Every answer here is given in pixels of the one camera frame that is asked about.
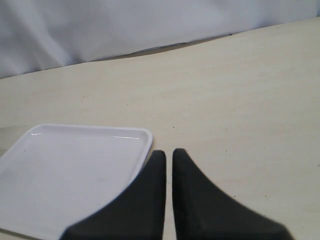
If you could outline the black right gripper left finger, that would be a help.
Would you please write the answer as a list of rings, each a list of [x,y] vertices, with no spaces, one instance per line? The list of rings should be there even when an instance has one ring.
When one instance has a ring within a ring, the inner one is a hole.
[[[164,232],[167,162],[154,150],[134,181],[112,202],[69,226],[62,240],[161,240]]]

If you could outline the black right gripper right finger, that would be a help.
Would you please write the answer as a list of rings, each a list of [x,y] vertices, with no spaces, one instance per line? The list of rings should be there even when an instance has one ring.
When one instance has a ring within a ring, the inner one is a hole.
[[[284,225],[219,189],[183,148],[172,155],[172,204],[178,240],[293,239]]]

